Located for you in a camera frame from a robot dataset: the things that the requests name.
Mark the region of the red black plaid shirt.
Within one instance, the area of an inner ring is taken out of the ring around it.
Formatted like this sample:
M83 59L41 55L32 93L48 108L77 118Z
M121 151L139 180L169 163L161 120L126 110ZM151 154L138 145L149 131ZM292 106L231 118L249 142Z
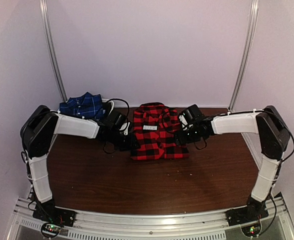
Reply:
M142 104L133 113L133 133L140 148L131 150L131 158L135 161L188 158L186 145L177 145L174 140L174 132L180 129L176 109L160 102Z

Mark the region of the white plastic basin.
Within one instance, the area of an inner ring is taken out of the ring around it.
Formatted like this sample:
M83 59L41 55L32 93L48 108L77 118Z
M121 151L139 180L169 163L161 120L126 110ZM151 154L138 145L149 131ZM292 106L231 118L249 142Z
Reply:
M113 107L112 103L110 103L110 102L103 102L104 117L105 117L106 114L108 114L108 113L111 112L112 107Z

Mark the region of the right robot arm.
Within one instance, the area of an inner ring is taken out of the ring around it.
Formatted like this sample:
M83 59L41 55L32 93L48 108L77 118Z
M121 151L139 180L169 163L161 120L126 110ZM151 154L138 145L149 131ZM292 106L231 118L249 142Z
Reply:
M177 145L206 141L210 136L252 133L260 139L262 160L255 186L243 209L243 217L253 221L262 213L265 202L276 183L281 165L286 160L284 153L292 134L273 105L264 109L228 112L221 115L204 116L194 104L179 114L181 128L174 131Z

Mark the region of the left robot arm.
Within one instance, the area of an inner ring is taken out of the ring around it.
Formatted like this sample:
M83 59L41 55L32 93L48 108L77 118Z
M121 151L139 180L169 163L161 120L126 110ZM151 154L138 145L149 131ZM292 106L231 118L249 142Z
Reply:
M111 110L101 121L73 117L50 110L40 105L20 130L23 147L23 160L26 164L27 178L33 185L36 199L42 203L39 213L48 222L59 217L58 209L47 203L52 200L47 157L55 135L69 135L97 139L111 143L119 151L140 148L134 133L130 132L130 121L122 113Z

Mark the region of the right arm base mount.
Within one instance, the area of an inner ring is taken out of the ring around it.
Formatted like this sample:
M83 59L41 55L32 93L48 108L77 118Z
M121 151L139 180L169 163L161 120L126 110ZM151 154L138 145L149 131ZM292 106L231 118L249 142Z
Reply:
M269 216L266 208L266 200L258 201L251 196L247 199L247 205L240 208L232 208L226 211L229 226L241 225L258 221Z

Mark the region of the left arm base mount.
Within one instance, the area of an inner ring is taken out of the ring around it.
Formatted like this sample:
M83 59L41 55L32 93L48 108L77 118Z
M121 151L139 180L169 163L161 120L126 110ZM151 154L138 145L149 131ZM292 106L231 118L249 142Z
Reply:
M31 197L30 204L32 203L35 203L33 218L63 227L73 227L75 211L56 207L54 199L41 203L34 194Z

